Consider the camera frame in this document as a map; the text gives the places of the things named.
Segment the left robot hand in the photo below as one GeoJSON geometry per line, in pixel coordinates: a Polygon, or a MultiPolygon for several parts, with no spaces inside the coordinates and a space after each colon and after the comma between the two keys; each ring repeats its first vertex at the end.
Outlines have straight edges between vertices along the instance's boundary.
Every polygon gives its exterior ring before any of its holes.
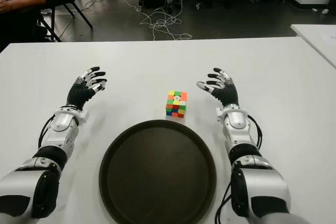
{"type": "Polygon", "coordinates": [[[107,79],[106,72],[101,71],[100,67],[92,67],[81,74],[71,86],[66,106],[72,106],[82,110],[95,94],[105,89],[107,79]]]}

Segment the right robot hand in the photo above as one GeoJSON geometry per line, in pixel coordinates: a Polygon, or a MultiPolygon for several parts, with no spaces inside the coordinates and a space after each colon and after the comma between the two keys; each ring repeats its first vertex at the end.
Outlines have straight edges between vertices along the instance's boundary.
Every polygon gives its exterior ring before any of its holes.
{"type": "Polygon", "coordinates": [[[239,105],[237,89],[232,78],[220,68],[213,68],[213,72],[207,75],[211,80],[198,81],[196,85],[210,93],[223,107],[231,104],[239,105]]]}

